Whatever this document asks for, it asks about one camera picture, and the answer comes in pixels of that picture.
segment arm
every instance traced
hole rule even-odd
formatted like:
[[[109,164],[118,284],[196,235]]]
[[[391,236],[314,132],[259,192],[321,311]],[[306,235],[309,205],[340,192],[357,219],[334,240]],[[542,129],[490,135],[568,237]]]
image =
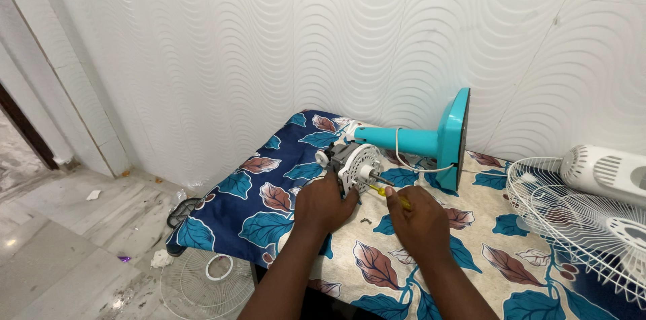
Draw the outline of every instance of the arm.
[[[314,259],[327,233],[350,217],[358,201],[356,189],[341,200],[338,179],[331,171],[305,186],[296,197],[294,227],[287,243],[238,319],[298,319]]]
[[[411,211],[402,208],[400,194],[407,197]],[[399,192],[387,187],[386,195],[395,233],[419,265],[442,318],[497,319],[453,259],[448,216],[442,206],[419,186],[405,187]]]

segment yellow screwdriver handle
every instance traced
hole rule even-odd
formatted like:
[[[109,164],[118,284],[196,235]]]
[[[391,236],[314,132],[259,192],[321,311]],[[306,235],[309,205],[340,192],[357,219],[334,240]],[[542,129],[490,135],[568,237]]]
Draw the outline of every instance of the yellow screwdriver handle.
[[[383,187],[377,187],[375,185],[368,185],[370,186],[371,189],[375,189],[378,194],[380,194],[382,197],[386,196],[386,189]],[[399,202],[402,204],[402,208],[406,211],[410,211],[410,202],[406,197],[400,196],[399,197]]]

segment wavy pattern wall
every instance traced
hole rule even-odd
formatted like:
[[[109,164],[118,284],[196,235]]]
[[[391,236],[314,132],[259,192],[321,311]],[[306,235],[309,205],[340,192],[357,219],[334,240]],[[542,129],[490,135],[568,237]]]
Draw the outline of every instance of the wavy pattern wall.
[[[62,2],[129,158],[179,184],[298,110],[432,129],[462,86],[471,150],[646,154],[646,0]]]

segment person's left hand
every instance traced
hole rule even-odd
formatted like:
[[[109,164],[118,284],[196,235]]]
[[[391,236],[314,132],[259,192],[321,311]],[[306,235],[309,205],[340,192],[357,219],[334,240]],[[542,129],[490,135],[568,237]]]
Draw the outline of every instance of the person's left hand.
[[[356,187],[342,200],[338,176],[328,171],[323,178],[303,187],[296,196],[293,233],[308,233],[322,239],[352,215],[358,201]]]

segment white motor housing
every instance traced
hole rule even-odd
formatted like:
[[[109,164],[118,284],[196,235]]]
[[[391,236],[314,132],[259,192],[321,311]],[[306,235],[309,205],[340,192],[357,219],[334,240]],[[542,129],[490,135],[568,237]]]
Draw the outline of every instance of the white motor housing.
[[[578,145],[563,158],[560,174],[574,189],[646,207],[646,156]]]

